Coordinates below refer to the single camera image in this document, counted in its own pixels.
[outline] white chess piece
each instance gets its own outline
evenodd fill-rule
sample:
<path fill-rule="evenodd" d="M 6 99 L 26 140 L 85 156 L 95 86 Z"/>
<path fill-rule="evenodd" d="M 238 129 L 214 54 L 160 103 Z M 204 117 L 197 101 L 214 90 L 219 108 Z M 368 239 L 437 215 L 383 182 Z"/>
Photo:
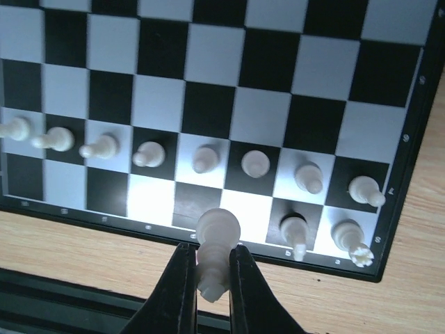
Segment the white chess piece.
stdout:
<path fill-rule="evenodd" d="M 306 255 L 307 235 L 309 227 L 304 219 L 299 217 L 289 217 L 280 224 L 280 232 L 283 240 L 293 248 L 293 258 L 295 261 L 303 261 Z"/>
<path fill-rule="evenodd" d="M 267 155 L 261 151 L 249 151 L 241 160 L 241 167 L 244 173 L 255 179 L 267 174 L 270 168 L 270 161 Z"/>
<path fill-rule="evenodd" d="M 374 254 L 364 244 L 364 233 L 353 220 L 346 220 L 335 225 L 331 231 L 336 246 L 349 254 L 353 263 L 360 268 L 371 266 Z"/>
<path fill-rule="evenodd" d="M 198 148 L 193 155 L 193 170 L 198 174 L 211 172 L 218 163 L 218 153 L 207 146 Z"/>
<path fill-rule="evenodd" d="M 74 146 L 74 136 L 64 127 L 53 127 L 47 134 L 33 138 L 31 145 L 35 148 L 52 148 L 55 151 L 64 152 Z"/>
<path fill-rule="evenodd" d="M 141 144 L 133 154 L 133 163 L 139 167 L 159 167 L 164 160 L 164 148 L 154 141 Z"/>
<path fill-rule="evenodd" d="M 214 303 L 229 289 L 229 255 L 241 236 L 238 219 L 225 209 L 205 212 L 196 225 L 197 288 Z"/>
<path fill-rule="evenodd" d="M 84 158 L 110 159 L 119 152 L 118 142 L 108 134 L 102 134 L 96 143 L 83 145 L 79 154 Z"/>
<path fill-rule="evenodd" d="M 373 207 L 384 205 L 386 198 L 378 188 L 378 183 L 368 176 L 359 176 L 349 184 L 350 197 L 358 203 L 368 203 Z"/>
<path fill-rule="evenodd" d="M 22 117 L 13 118 L 8 124 L 0 124 L 0 138 L 25 141 L 31 135 L 31 123 Z"/>
<path fill-rule="evenodd" d="M 323 190 L 323 174 L 321 169 L 313 164 L 299 167 L 295 173 L 295 181 L 300 189 L 314 195 Z"/>

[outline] black plastic frame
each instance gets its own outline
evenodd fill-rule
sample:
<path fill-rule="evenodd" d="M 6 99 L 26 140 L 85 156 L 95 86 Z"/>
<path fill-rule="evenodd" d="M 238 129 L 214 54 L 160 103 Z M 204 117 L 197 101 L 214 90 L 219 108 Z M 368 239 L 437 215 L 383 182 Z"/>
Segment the black plastic frame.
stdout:
<path fill-rule="evenodd" d="M 387 196 L 387 204 L 380 212 L 373 242 L 371 244 L 373 253 L 380 255 L 375 259 L 375 264 L 371 267 L 361 269 L 354 266 L 351 261 L 338 261 L 338 259 L 334 257 L 310 253 L 306 255 L 305 262 L 294 262 L 289 260 L 282 248 L 250 244 L 247 242 L 244 243 L 250 249 L 252 254 L 254 254 L 255 260 L 375 283 L 382 280 L 385 265 L 389 256 L 389 250 L 396 233 L 398 220 L 401 215 L 403 203 L 414 171 L 414 165 L 426 130 L 428 117 L 430 115 L 430 110 L 445 62 L 444 10 L 445 0 L 439 0 L 432 26 L 430 27 L 428 40 L 423 48 L 423 57 L 419 66 L 417 78 L 415 79 L 414 90 L 412 92 L 407 118 L 403 128 L 403 135 L 400 139 L 396 158 L 388 181 L 387 188 L 393 189 L 391 192 L 394 195 L 391 196 L 391 194 L 389 194 Z M 165 231 L 167 228 L 155 225 L 150 227 L 151 230 L 146 230 L 145 226 L 147 224 L 112 216 L 107 216 L 106 221 L 102 221 L 102 217 L 106 215 L 76 210 L 70 210 L 70 214 L 68 215 L 70 217 L 66 217 L 61 215 L 61 207 L 55 207 L 41 202 L 33 202 L 32 200 L 20 200 L 2 195 L 0 197 L 0 209 L 16 214 L 24 214 L 27 216 L 44 218 L 61 223 L 172 245 L 177 245 L 179 242 L 184 241 L 190 242 L 191 244 L 197 244 L 195 240 L 190 238 L 190 234 L 193 232 L 187 230 L 169 229 L 169 232 L 166 233 Z"/>
<path fill-rule="evenodd" d="M 0 298 L 0 328 L 35 334 L 119 333 L 145 302 L 133 296 L 6 269 L 0 269 L 0 296 L 4 297 Z M 43 305 L 44 312 L 38 312 Z M 229 317 L 198 311 L 197 332 L 228 334 Z"/>

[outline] chess piece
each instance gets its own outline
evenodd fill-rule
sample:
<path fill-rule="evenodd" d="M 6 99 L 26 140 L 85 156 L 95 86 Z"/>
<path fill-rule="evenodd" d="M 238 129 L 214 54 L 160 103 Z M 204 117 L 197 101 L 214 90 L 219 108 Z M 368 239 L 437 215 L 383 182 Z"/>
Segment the chess piece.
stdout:
<path fill-rule="evenodd" d="M 244 173 L 255 179 L 267 174 L 270 168 L 270 161 L 267 155 L 261 151 L 249 151 L 241 160 L 241 167 Z"/>
<path fill-rule="evenodd" d="M 385 195 L 378 188 L 378 183 L 368 176 L 353 179 L 349 184 L 349 194 L 355 202 L 368 203 L 373 207 L 381 207 L 386 201 Z"/>
<path fill-rule="evenodd" d="M 53 127 L 47 134 L 33 138 L 31 145 L 35 148 L 52 148 L 55 151 L 65 152 L 74 146 L 74 136 L 64 127 Z"/>
<path fill-rule="evenodd" d="M 0 124 L 0 138 L 25 141 L 31 135 L 31 123 L 22 117 L 16 117 L 8 124 Z"/>
<path fill-rule="evenodd" d="M 295 173 L 295 181 L 300 189 L 314 195 L 323 190 L 323 174 L 317 165 L 299 167 Z"/>
<path fill-rule="evenodd" d="M 83 145 L 79 154 L 84 158 L 111 159 L 119 152 L 118 142 L 108 134 L 102 134 L 96 143 Z"/>
<path fill-rule="evenodd" d="M 229 255 L 240 236 L 238 219 L 225 209 L 211 209 L 197 222 L 197 288 L 210 303 L 229 289 Z"/>
<path fill-rule="evenodd" d="M 198 174 L 211 172 L 218 163 L 218 153 L 207 146 L 198 148 L 193 156 L 193 170 Z"/>
<path fill-rule="evenodd" d="M 139 167 L 159 167 L 165 160 L 164 148 L 154 141 L 139 146 L 133 154 L 133 163 Z"/>
<path fill-rule="evenodd" d="M 280 232 L 283 240 L 293 248 L 293 259 L 303 261 L 309 234 L 309 227 L 305 220 L 300 217 L 288 217 L 281 222 Z"/>
<path fill-rule="evenodd" d="M 353 263 L 360 268 L 371 266 L 374 254 L 364 244 L 364 233 L 352 219 L 336 224 L 331 231 L 335 245 L 349 254 Z"/>

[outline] wooden table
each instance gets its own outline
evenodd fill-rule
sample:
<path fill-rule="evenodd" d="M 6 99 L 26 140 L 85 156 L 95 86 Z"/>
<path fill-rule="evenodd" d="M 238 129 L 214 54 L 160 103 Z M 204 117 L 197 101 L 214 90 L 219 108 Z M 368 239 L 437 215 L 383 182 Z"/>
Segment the wooden table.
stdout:
<path fill-rule="evenodd" d="M 379 284 L 259 264 L 317 333 L 445 333 L 445 75 Z M 147 297 L 172 246 L 0 212 L 0 267 Z M 201 310 L 227 315 L 228 296 Z"/>

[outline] white square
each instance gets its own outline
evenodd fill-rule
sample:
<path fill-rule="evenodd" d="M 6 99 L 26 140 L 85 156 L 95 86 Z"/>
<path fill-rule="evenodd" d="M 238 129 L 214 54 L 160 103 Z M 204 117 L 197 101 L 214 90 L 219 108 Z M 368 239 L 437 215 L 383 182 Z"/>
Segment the white square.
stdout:
<path fill-rule="evenodd" d="M 191 21 L 193 0 L 139 0 L 138 14 L 154 19 Z"/>
<path fill-rule="evenodd" d="M 300 33 L 305 26 L 306 8 L 307 0 L 249 0 L 245 25 Z"/>
<path fill-rule="evenodd" d="M 129 17 L 88 16 L 88 68 L 136 73 L 139 21 Z"/>
<path fill-rule="evenodd" d="M 392 163 L 405 123 L 406 109 L 347 102 L 336 155 Z"/>
<path fill-rule="evenodd" d="M 291 94 L 238 87 L 230 139 L 281 147 L 290 105 Z"/>
<path fill-rule="evenodd" d="M 43 63 L 43 27 L 41 10 L 0 6 L 0 58 Z"/>
<path fill-rule="evenodd" d="M 341 209 L 338 207 L 324 207 L 315 238 L 314 253 L 350 260 L 348 252 L 340 250 L 335 245 L 334 240 L 332 240 L 332 228 L 346 219 L 352 219 L 356 221 L 363 230 L 364 244 L 370 246 L 377 225 L 377 218 L 377 214 L 369 212 Z"/>
<path fill-rule="evenodd" d="M 62 208 L 86 208 L 86 167 L 44 160 L 44 200 Z"/>
<path fill-rule="evenodd" d="M 175 206 L 175 182 L 129 175 L 127 216 L 162 226 L 171 226 Z"/>
<path fill-rule="evenodd" d="M 237 86 L 244 29 L 191 24 L 186 56 L 187 81 Z"/>
<path fill-rule="evenodd" d="M 180 132 L 185 81 L 136 75 L 131 124 L 135 127 Z"/>
<path fill-rule="evenodd" d="M 45 132 L 45 114 L 37 113 L 35 111 L 25 111 L 11 108 L 1 108 L 1 123 L 7 124 L 13 118 L 21 117 L 26 118 L 31 123 L 31 133 L 29 139 L 39 136 Z M 5 153 L 12 153 L 18 155 L 24 155 L 34 158 L 45 158 L 45 150 L 35 148 L 29 143 L 29 139 L 25 141 L 14 141 L 11 138 L 3 138 L 3 151 Z"/>
<path fill-rule="evenodd" d="M 437 0 L 370 0 L 362 38 L 424 45 Z"/>
<path fill-rule="evenodd" d="M 266 242 L 272 197 L 223 189 L 220 207 L 229 210 L 238 219 L 240 240 L 257 244 Z"/>
<path fill-rule="evenodd" d="M 91 9 L 91 0 L 42 0 L 40 5 L 45 8 L 89 12 Z"/>
<path fill-rule="evenodd" d="M 201 146 L 213 148 L 218 153 L 219 164 L 208 173 L 198 174 L 193 170 L 193 156 Z M 194 134 L 179 134 L 175 180 L 198 186 L 222 189 L 227 170 L 227 160 L 229 159 L 229 147 L 230 143 L 225 139 L 196 136 Z"/>
<path fill-rule="evenodd" d="M 310 151 L 282 148 L 278 161 L 273 197 L 297 202 L 323 205 L 329 188 L 335 156 Z M 295 180 L 296 171 L 306 164 L 316 164 L 323 174 L 323 190 L 317 194 L 300 189 Z"/>
<path fill-rule="evenodd" d="M 347 100 L 359 48 L 358 40 L 302 36 L 292 93 Z"/>
<path fill-rule="evenodd" d="M 88 167 L 114 170 L 115 172 L 130 173 L 133 128 L 129 125 L 99 122 L 97 120 L 86 121 L 86 144 L 95 143 L 102 134 L 111 135 L 118 141 L 119 152 L 110 159 L 86 159 L 86 165 Z"/>
<path fill-rule="evenodd" d="M 45 113 L 86 119 L 89 98 L 87 69 L 45 64 L 42 76 Z"/>

